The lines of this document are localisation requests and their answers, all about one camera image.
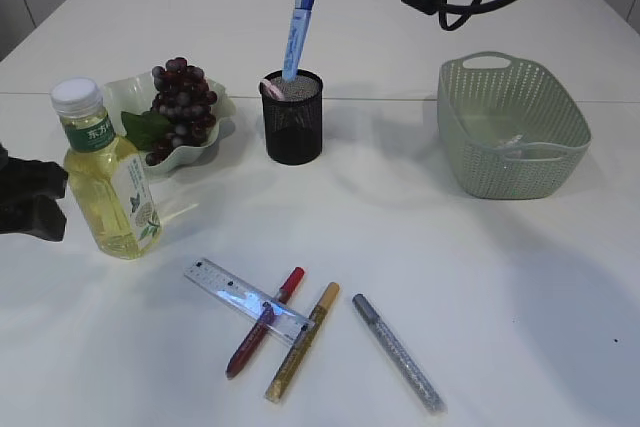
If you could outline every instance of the ruler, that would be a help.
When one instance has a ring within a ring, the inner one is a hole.
[[[209,294],[253,320],[258,320],[265,314],[265,325],[287,345],[293,344],[303,327],[310,329],[314,325],[312,320],[276,302],[271,296],[208,259],[195,261],[185,270],[184,275]]]

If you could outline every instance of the silver marker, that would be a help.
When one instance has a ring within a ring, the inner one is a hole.
[[[364,295],[356,295],[353,298],[353,305],[427,410],[432,414],[446,412],[447,407],[443,400]]]

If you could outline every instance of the yellow liquid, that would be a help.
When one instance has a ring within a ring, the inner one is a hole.
[[[98,124],[106,116],[106,110],[102,109],[91,117],[62,118],[61,122],[65,126],[86,129]],[[69,149],[64,159],[64,168],[69,173],[69,186],[98,247],[106,254],[121,259],[141,257],[161,233],[158,228],[153,240],[140,249],[127,213],[111,184],[111,178],[120,164],[132,155],[138,155],[136,147],[127,139],[116,136],[113,142],[96,152],[81,153]]]

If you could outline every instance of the white table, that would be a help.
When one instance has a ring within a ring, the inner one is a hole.
[[[210,164],[152,184],[165,232],[143,259],[100,254],[71,195],[63,243],[0,237],[0,425],[640,424],[637,105],[582,103],[595,140],[567,184],[489,202],[453,180],[432,102],[328,101],[324,152],[296,168],[266,156],[259,101],[236,103]],[[0,138],[27,158],[67,145],[45,95],[1,95]],[[250,323],[182,278],[197,256],[267,291],[304,266],[305,313],[341,284],[282,405],[262,398],[287,350],[275,339],[226,380]],[[358,292],[446,416],[374,342]]]
[[[235,96],[282,66],[293,0],[68,0],[0,63],[0,93],[100,83],[185,55]],[[580,101],[640,102],[640,39],[603,0],[522,0],[456,33],[399,0],[317,0],[301,66],[325,98],[435,98],[440,65],[499,50],[537,60]]]
[[[255,96],[290,3],[69,0],[0,63],[0,139],[61,162],[67,141],[38,94],[173,55]],[[637,35],[601,0],[524,0],[456,34],[397,0],[318,0],[312,29],[304,66],[325,98],[405,100],[326,101],[322,156],[289,168],[266,156],[259,100],[236,98],[203,165],[152,184],[165,231],[138,261],[99,253],[70,194],[64,242],[1,236],[0,425],[640,425],[640,104],[625,103],[640,101]],[[481,201],[452,178],[421,99],[444,60],[484,49],[541,61],[587,101],[593,145],[549,199]],[[275,339],[225,379],[250,323],[182,278],[198,256],[266,291],[305,267],[291,301],[303,313],[341,284],[283,405],[262,398],[287,350]],[[375,344],[358,292],[446,416],[426,415]]]

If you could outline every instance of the grapes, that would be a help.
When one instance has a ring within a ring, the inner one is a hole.
[[[156,65],[151,71],[151,75],[153,75],[155,79],[161,78],[164,75],[164,73],[165,73],[164,67],[161,67],[159,65]]]
[[[176,96],[176,102],[182,107],[187,107],[191,103],[191,96],[189,96],[189,94],[187,94],[186,92],[180,92]]]
[[[178,72],[180,70],[180,64],[175,60],[167,60],[165,67],[169,72]]]
[[[184,57],[176,57],[173,62],[178,66],[178,70],[184,70],[187,68],[187,59]]]
[[[207,139],[207,129],[198,124],[191,127],[191,135],[196,142],[204,142]]]
[[[153,151],[160,157],[166,158],[171,153],[172,140],[162,139],[153,145]]]
[[[216,116],[213,114],[206,114],[204,117],[202,117],[202,120],[209,129],[216,125]]]
[[[215,104],[218,101],[218,94],[216,94],[213,90],[210,90],[205,94],[205,99],[207,104]]]
[[[158,93],[149,110],[174,124],[173,131],[164,134],[146,156],[147,164],[157,165],[180,146],[201,146],[207,141],[216,124],[211,106],[218,96],[210,90],[204,70],[189,65],[184,57],[169,59],[164,67],[157,65],[151,73]]]
[[[189,128],[184,124],[178,124],[174,127],[173,131],[176,135],[187,135],[189,133]]]
[[[174,149],[177,149],[181,145],[184,145],[184,139],[182,137],[176,135],[173,139],[171,139],[171,146]]]
[[[202,117],[202,115],[204,114],[204,108],[201,105],[194,105],[193,107],[191,107],[191,115],[194,118],[199,118]]]
[[[200,67],[195,67],[193,69],[193,74],[191,74],[193,79],[196,81],[201,81],[202,79],[204,79],[204,70],[202,70]]]
[[[152,167],[160,163],[160,159],[155,152],[149,152],[144,160],[147,162],[147,165]]]

